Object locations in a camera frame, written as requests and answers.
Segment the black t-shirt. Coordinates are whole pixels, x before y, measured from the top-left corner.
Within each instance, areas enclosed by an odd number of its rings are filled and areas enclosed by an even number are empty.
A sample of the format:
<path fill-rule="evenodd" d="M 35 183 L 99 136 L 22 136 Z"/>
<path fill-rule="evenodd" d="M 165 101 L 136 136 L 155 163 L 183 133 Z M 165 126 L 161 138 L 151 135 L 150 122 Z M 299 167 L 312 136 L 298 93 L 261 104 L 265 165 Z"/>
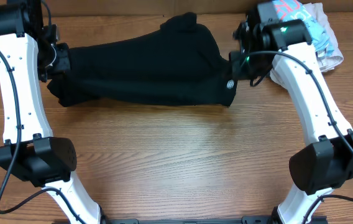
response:
<path fill-rule="evenodd" d="M 237 82 L 210 30 L 193 12 L 155 32 L 68 51 L 71 69 L 47 85 L 64 106 L 111 98 L 166 106 L 230 106 Z"/>

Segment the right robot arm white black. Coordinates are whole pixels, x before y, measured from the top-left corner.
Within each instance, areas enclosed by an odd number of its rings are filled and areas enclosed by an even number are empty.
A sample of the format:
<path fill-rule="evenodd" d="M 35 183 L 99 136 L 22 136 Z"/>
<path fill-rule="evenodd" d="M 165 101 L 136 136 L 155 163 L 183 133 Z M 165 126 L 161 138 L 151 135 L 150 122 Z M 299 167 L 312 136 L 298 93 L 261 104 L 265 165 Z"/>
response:
<path fill-rule="evenodd" d="M 320 71 L 315 47 L 300 19 L 282 21 L 273 2 L 248 11 L 229 54 L 234 81 L 256 86 L 271 77 L 289 93 L 306 146 L 289 160 L 293 185 L 270 215 L 244 216 L 243 223 L 326 223 L 314 215 L 334 191 L 353 178 L 353 128 L 337 107 Z"/>

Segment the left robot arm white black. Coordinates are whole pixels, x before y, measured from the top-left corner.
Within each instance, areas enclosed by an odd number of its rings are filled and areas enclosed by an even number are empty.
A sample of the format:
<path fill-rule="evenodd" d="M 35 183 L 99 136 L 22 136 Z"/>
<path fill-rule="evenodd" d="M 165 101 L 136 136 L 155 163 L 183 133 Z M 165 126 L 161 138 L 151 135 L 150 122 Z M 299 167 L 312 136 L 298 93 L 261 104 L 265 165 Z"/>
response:
<path fill-rule="evenodd" d="M 0 167 L 40 194 L 48 193 L 70 223 L 105 223 L 101 207 L 76 174 L 73 143 L 53 135 L 45 114 L 40 84 L 70 68 L 68 46 L 60 43 L 57 26 L 43 22 L 47 9 L 44 1 L 0 5 Z"/>

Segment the beige folded garment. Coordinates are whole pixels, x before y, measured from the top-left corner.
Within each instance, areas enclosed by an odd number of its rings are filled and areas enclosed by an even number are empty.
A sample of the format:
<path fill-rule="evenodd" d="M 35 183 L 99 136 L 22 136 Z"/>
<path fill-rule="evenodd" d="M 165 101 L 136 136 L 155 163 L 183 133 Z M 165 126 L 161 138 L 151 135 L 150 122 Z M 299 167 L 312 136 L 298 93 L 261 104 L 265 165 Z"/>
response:
<path fill-rule="evenodd" d="M 338 48 L 335 33 L 323 11 L 323 4 L 302 4 L 297 0 L 278 0 L 272 3 L 278 18 L 283 22 L 295 19 L 304 22 L 316 49 L 321 72 L 333 70 L 343 62 L 344 56 Z"/>

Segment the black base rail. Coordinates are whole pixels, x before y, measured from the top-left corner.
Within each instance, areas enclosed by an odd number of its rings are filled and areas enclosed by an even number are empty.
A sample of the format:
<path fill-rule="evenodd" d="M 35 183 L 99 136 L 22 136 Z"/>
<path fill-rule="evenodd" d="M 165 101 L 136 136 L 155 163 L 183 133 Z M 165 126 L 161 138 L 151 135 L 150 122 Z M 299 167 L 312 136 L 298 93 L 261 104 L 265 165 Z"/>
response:
<path fill-rule="evenodd" d="M 232 219 L 200 219 L 200 220 L 106 220 L 107 224 L 267 224 L 270 216 L 247 216 Z"/>

